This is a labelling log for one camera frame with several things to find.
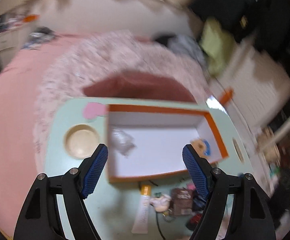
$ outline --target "white cabinet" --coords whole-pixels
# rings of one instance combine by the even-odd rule
[[[3,70],[23,47],[29,34],[35,31],[37,23],[24,23],[13,30],[0,33],[0,67]]]

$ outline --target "pink sticker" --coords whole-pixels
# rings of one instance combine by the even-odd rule
[[[194,183],[186,184],[188,190],[196,190]]]
[[[106,112],[106,105],[100,103],[88,103],[83,110],[83,117],[85,119],[93,120],[98,116],[105,116]]]

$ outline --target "bed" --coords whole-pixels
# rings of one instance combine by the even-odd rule
[[[0,229],[12,236],[37,174],[44,171],[49,127],[82,87],[125,69],[174,77],[197,102],[208,97],[197,62],[128,31],[60,35],[40,50],[22,49],[0,73]]]

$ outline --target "tube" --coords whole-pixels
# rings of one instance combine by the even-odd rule
[[[138,206],[136,218],[132,228],[133,234],[147,234],[148,232],[148,212],[150,203],[151,187],[143,185],[141,189],[141,200]]]

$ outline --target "yellow-green cloth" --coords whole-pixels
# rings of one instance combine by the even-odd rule
[[[229,32],[222,30],[215,18],[208,18],[205,21],[199,45],[208,55],[208,72],[216,76],[226,68],[235,40]]]

